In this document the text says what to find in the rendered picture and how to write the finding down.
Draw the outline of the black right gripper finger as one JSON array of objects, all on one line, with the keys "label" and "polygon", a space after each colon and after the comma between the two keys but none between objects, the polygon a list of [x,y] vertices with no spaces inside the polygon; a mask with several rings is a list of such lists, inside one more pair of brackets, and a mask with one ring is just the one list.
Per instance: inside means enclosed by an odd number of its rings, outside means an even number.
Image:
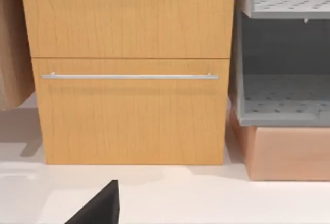
[{"label": "black right gripper finger", "polygon": [[111,180],[65,224],[119,224],[118,180]]}]

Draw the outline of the pale wooden panel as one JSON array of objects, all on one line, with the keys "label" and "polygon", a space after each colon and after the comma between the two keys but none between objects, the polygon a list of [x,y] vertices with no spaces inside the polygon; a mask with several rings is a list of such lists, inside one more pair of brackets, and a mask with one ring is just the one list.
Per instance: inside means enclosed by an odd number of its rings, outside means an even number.
[{"label": "pale wooden panel", "polygon": [[0,111],[21,105],[35,91],[22,0],[0,0]]}]

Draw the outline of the wooden cupboard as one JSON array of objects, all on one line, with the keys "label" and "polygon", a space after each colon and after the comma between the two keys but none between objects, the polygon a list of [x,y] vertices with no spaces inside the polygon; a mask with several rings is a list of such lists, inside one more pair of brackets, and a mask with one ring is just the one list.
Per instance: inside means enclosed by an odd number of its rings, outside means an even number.
[{"label": "wooden cupboard", "polygon": [[220,165],[234,0],[23,0],[49,165]]}]

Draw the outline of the plain wooden drawer front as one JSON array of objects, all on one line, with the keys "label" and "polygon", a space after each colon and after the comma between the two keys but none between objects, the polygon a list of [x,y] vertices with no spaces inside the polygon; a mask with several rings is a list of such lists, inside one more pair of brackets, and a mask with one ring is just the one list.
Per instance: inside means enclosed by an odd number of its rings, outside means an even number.
[{"label": "plain wooden drawer front", "polygon": [[23,0],[34,58],[222,59],[234,0]]}]

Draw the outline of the salmon-coloured box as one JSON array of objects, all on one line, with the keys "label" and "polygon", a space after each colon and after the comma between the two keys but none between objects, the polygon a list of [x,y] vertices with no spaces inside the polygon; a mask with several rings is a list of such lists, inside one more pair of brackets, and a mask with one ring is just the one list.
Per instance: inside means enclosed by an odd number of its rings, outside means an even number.
[{"label": "salmon-coloured box", "polygon": [[228,101],[228,123],[251,180],[330,181],[330,127],[242,127],[235,101]]}]

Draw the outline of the grey pierced drawer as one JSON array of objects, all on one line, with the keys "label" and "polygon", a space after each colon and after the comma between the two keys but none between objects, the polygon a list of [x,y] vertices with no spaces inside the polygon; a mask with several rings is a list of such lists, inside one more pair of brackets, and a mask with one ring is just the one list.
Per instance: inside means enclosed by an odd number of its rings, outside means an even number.
[{"label": "grey pierced drawer", "polygon": [[235,0],[242,126],[330,127],[330,0]]}]

